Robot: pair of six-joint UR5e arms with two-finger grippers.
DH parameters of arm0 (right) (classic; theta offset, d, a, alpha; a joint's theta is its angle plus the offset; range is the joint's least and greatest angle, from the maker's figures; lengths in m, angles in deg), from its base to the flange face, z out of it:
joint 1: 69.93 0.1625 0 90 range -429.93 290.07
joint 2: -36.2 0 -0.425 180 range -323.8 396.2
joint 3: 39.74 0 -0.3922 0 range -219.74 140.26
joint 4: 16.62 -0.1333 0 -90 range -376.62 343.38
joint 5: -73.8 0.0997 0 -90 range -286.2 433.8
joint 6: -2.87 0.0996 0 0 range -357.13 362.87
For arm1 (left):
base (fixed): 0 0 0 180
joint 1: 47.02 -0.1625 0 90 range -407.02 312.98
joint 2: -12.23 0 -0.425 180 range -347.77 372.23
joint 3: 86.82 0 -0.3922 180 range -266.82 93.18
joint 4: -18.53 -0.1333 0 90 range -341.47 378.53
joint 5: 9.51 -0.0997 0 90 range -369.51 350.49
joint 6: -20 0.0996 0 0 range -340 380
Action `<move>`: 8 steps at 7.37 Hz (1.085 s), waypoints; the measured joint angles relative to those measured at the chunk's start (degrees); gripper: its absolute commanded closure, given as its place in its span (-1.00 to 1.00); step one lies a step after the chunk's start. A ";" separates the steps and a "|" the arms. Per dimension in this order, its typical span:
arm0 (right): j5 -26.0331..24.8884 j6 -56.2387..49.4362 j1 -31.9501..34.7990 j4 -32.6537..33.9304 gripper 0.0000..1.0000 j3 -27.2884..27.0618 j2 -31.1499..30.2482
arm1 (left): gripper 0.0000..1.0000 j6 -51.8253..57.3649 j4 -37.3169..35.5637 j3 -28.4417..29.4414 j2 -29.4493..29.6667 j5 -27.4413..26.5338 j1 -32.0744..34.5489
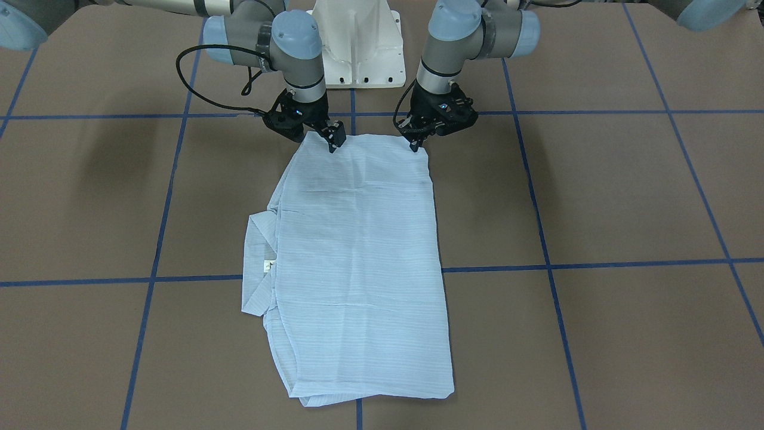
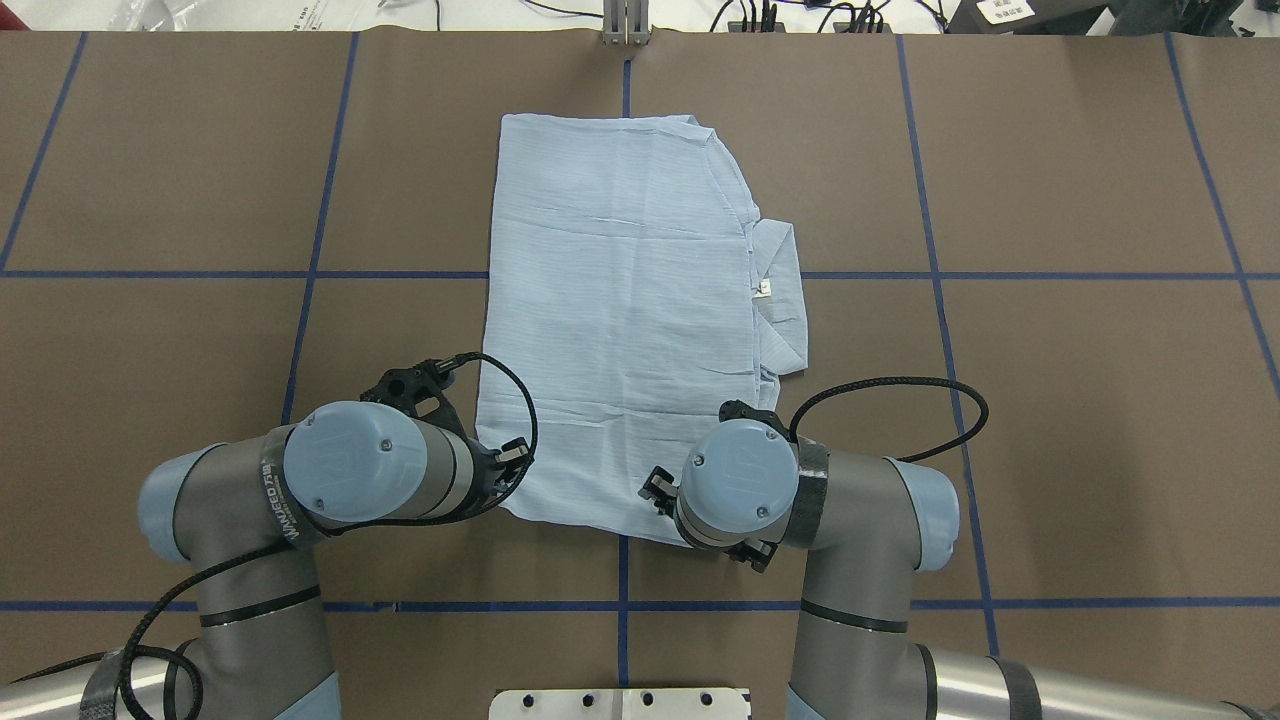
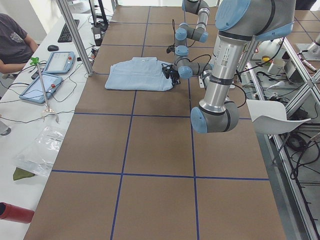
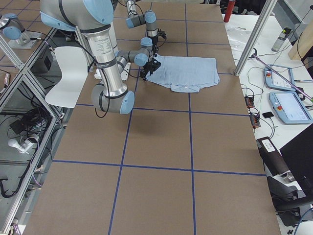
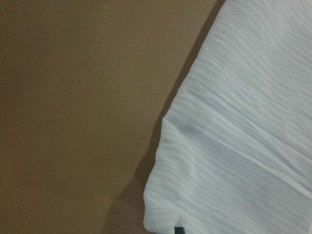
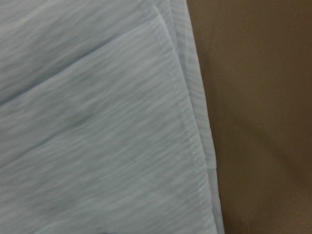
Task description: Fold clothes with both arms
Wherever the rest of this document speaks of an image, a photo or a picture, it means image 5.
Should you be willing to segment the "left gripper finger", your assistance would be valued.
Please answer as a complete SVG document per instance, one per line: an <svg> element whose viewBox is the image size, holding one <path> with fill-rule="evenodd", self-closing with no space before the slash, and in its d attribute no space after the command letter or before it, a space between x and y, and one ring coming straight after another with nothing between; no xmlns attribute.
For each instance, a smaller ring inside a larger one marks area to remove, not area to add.
<svg viewBox="0 0 312 234"><path fill-rule="evenodd" d="M175 227L175 234L185 234L183 227Z"/></svg>

